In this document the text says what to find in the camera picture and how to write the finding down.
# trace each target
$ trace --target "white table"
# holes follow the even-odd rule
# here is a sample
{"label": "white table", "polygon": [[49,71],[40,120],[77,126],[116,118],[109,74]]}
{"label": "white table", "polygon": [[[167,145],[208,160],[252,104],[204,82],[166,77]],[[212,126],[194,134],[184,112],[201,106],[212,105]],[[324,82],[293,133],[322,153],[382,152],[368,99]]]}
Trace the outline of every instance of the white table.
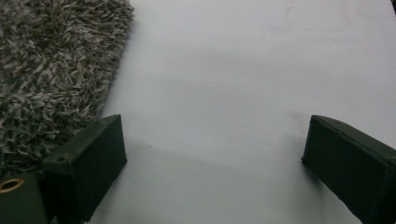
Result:
{"label": "white table", "polygon": [[310,116],[396,147],[389,0],[134,0],[103,116],[128,164],[92,224],[360,223],[301,165]]}

